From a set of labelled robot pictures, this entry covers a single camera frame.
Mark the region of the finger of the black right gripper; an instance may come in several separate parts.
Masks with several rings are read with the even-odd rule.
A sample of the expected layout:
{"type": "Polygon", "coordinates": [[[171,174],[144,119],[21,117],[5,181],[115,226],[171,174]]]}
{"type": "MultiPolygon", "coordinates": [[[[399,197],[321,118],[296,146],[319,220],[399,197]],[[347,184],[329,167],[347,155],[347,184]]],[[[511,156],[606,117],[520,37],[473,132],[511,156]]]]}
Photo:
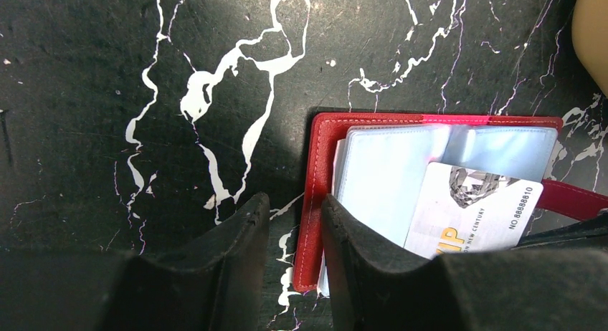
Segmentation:
{"type": "Polygon", "coordinates": [[[594,219],[581,221],[550,231],[524,236],[516,249],[607,249],[607,215],[599,214],[594,219]]]}

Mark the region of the yellow oval tray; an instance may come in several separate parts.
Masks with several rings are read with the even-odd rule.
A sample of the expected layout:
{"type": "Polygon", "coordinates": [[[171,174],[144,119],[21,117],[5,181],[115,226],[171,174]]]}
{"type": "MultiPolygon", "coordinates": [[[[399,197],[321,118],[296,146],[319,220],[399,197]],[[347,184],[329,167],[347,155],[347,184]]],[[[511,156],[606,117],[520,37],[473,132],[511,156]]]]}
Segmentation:
{"type": "Polygon", "coordinates": [[[572,42],[579,61],[607,94],[607,0],[576,0],[572,42]]]}

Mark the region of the red leather card holder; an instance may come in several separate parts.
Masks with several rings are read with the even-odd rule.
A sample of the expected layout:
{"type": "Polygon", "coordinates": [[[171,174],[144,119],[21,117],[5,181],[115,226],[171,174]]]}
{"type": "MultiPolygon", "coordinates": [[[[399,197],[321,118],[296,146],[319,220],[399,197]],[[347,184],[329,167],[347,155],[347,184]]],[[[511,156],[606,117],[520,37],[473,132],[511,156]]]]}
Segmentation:
{"type": "MultiPolygon", "coordinates": [[[[303,193],[298,245],[293,264],[293,288],[306,293],[316,289],[320,274],[321,204],[331,190],[337,142],[358,125],[506,125],[550,127],[560,131],[563,120],[548,116],[435,115],[398,112],[321,112],[312,121],[308,165],[303,193]]],[[[577,221],[594,218],[607,207],[607,197],[560,181],[543,180],[545,187],[537,207],[577,221]]]]}

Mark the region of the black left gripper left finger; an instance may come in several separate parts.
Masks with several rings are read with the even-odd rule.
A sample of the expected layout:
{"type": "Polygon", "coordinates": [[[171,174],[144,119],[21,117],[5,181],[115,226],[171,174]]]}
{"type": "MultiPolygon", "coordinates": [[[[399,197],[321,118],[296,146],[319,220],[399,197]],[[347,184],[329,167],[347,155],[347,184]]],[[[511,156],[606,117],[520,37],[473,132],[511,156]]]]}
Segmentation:
{"type": "Polygon", "coordinates": [[[1,254],[3,330],[255,330],[270,201],[157,259],[132,252],[1,254]]]}

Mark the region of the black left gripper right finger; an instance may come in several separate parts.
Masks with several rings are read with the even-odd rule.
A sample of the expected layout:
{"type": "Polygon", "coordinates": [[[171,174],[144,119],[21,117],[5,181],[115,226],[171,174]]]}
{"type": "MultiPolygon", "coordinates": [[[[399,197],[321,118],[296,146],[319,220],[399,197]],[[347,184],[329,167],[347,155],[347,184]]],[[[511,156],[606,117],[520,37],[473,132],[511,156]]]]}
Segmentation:
{"type": "Polygon", "coordinates": [[[605,330],[607,249],[417,256],[322,204],[336,330],[605,330]]]}

